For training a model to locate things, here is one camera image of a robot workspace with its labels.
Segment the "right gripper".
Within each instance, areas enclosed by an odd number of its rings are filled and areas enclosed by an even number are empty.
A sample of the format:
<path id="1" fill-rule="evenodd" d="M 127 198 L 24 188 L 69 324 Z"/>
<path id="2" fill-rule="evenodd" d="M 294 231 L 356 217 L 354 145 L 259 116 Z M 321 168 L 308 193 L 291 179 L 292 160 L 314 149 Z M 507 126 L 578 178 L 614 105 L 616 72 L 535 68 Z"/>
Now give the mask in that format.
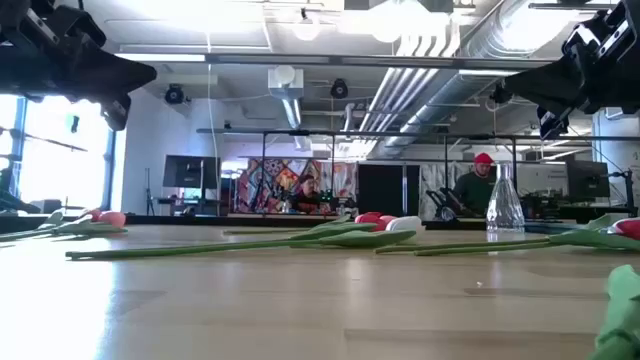
<path id="1" fill-rule="evenodd" d="M 537 104 L 541 140 L 568 132 L 569 113 L 639 110 L 639 1 L 621 0 L 574 27 L 561 57 L 508 76 L 503 88 Z"/>

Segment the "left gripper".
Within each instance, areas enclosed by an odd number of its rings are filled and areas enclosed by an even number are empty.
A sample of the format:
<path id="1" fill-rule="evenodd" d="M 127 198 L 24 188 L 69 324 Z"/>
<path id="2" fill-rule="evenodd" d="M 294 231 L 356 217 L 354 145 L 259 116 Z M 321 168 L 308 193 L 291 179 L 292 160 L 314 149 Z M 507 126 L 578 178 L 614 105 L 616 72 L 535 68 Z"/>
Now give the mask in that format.
<path id="1" fill-rule="evenodd" d="M 157 71 L 101 51 L 105 43 L 104 32 L 81 8 L 1 0 L 1 91 L 113 98 L 102 103 L 102 114 L 111 130 L 121 131 L 131 106 L 126 94 L 154 81 Z"/>

